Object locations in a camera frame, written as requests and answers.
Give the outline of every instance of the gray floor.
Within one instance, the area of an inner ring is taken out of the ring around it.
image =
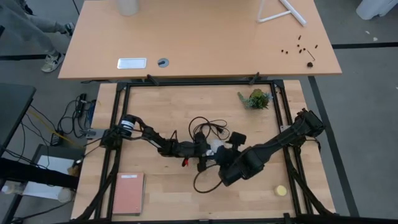
[[[36,14],[58,19],[61,22],[76,21],[77,13],[69,0],[28,1]],[[398,7],[386,17],[371,21],[361,20],[355,13],[359,0],[315,0],[326,31],[332,44],[352,44],[398,41]],[[51,35],[60,50],[67,50],[68,39],[59,34]],[[335,51],[343,75],[317,78],[345,169],[349,178],[354,199],[362,217],[398,219],[398,151],[396,138],[398,123],[397,48],[357,49]],[[4,33],[0,38],[0,55],[41,54],[32,43],[20,43],[13,36]],[[66,103],[80,93],[88,93],[89,99],[96,97],[98,84],[82,85],[77,81],[58,80],[58,71],[44,75],[40,71],[41,60],[21,62],[0,62],[0,82],[33,85],[37,88],[33,105],[37,106],[51,120],[58,121]],[[298,77],[303,86],[307,105],[317,110],[312,91],[306,77]],[[47,134],[40,123],[38,127]],[[41,140],[26,133],[25,156],[32,157]],[[348,211],[331,158],[325,135],[322,135],[322,160],[333,201],[338,213]],[[17,130],[9,148],[20,152],[22,132]],[[10,197],[0,194],[0,207],[5,208]],[[26,197],[17,211],[21,217],[46,210],[58,205],[53,200]],[[27,220],[26,223],[54,223],[67,221],[72,205]]]

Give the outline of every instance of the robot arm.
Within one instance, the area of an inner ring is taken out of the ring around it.
[[[263,170],[264,164],[271,155],[285,146],[301,146],[305,136],[316,137],[324,130],[322,122],[312,111],[298,113],[293,125],[264,144],[256,144],[242,152],[234,152],[232,159],[217,161],[220,164],[219,177],[225,186],[229,186],[240,178],[247,180]],[[219,148],[217,153],[231,149]]]

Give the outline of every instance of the wooden desk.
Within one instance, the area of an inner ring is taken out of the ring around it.
[[[269,105],[269,110],[245,110],[238,99],[238,91],[249,95],[254,88],[270,91],[269,85],[131,88],[127,113],[141,117],[147,125],[166,138],[176,129],[180,141],[190,139],[188,124],[196,116],[225,119],[230,131],[247,135],[246,145],[240,147],[243,150],[256,143],[266,142],[279,133],[273,105]],[[285,81],[285,88],[291,113],[295,115],[306,107],[300,82]],[[101,85],[93,120],[94,128],[109,127],[115,89],[115,84]],[[87,151],[96,146],[96,143],[90,145]],[[79,216],[93,199],[100,182],[103,159],[103,149],[98,149],[85,158],[72,218]],[[275,218],[282,217],[285,212],[294,216],[282,151],[275,153],[264,170],[253,178],[239,180],[229,187],[221,185],[208,194],[196,193],[192,187],[197,173],[195,161],[191,160],[188,167],[181,167],[181,162],[181,159],[160,156],[145,141],[124,141],[119,171],[146,174],[144,210],[139,217],[114,216],[113,220]],[[308,186],[326,208],[333,211],[333,202],[315,142],[307,141],[302,146],[302,162]],[[214,186],[220,181],[217,171],[218,169],[209,169],[198,179],[197,187],[205,190]],[[277,185],[289,189],[286,197],[274,195]],[[107,198],[104,198],[103,215],[108,204]],[[305,210],[301,197],[300,202],[302,210]]]
[[[306,27],[292,15],[258,24],[259,1],[143,0],[131,17],[119,14],[116,1],[85,1],[59,78],[341,74],[313,0],[289,0]],[[283,11],[267,0],[263,16]],[[116,68],[119,58],[136,57],[147,58],[145,69]],[[160,58],[170,65],[160,68]]]

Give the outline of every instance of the sneaker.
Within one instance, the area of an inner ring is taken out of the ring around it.
[[[73,35],[73,31],[75,31],[75,24],[72,23],[72,22],[70,22],[70,23],[68,23],[68,24],[65,24],[65,29],[67,30],[66,33],[67,33],[69,36],[72,36],[72,35]]]
[[[65,56],[61,53],[58,53],[57,56],[47,55],[44,60],[44,65],[42,67],[42,71],[45,73],[50,73],[60,66],[63,62]]]

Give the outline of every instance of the book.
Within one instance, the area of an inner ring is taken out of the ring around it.
[[[145,175],[143,173],[118,173],[114,193],[113,215],[142,213]]]

